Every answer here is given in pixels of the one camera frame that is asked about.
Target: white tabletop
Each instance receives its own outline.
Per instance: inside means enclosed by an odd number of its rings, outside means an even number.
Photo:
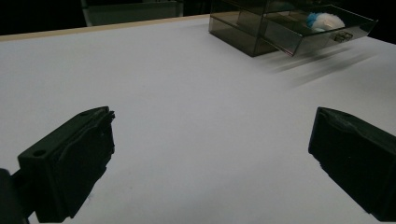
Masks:
[[[116,152],[64,223],[377,223],[308,142],[318,106],[396,134],[396,46],[364,37],[250,58],[208,23],[0,42],[0,167],[16,172],[26,148],[108,105]]]

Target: dark background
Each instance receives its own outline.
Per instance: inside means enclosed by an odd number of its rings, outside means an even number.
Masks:
[[[138,0],[87,0],[91,5],[139,3]],[[209,14],[211,0],[185,0],[184,16]],[[383,1],[366,4],[344,0],[340,7],[378,20],[370,37],[396,44],[396,16]],[[62,30],[86,26],[80,0],[0,0],[0,35]]]

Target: white object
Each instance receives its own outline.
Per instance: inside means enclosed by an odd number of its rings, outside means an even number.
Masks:
[[[344,22],[338,16],[330,13],[321,13],[312,24],[312,29],[327,31],[345,26]]]

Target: table edge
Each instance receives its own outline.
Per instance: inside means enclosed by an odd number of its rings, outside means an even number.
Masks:
[[[11,40],[30,39],[30,38],[39,38],[39,37],[45,37],[45,36],[55,36],[55,35],[72,35],[72,34],[96,32],[96,31],[136,27],[136,26],[161,24],[161,23],[174,22],[174,21],[198,20],[198,19],[204,19],[204,18],[209,18],[209,14],[187,16],[187,17],[175,17],[175,18],[151,20],[151,21],[134,21],[134,22],[125,22],[125,23],[110,24],[110,25],[89,26],[89,27],[82,27],[82,28],[54,30],[54,31],[45,31],[45,32],[27,33],[27,34],[0,35],[0,42],[11,41]]]

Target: clear plastic container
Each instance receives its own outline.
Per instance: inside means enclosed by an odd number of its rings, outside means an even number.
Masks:
[[[333,14],[344,25],[310,28],[310,13]],[[278,49],[294,56],[367,36],[375,24],[340,7],[316,2],[215,0],[209,32],[252,57]]]

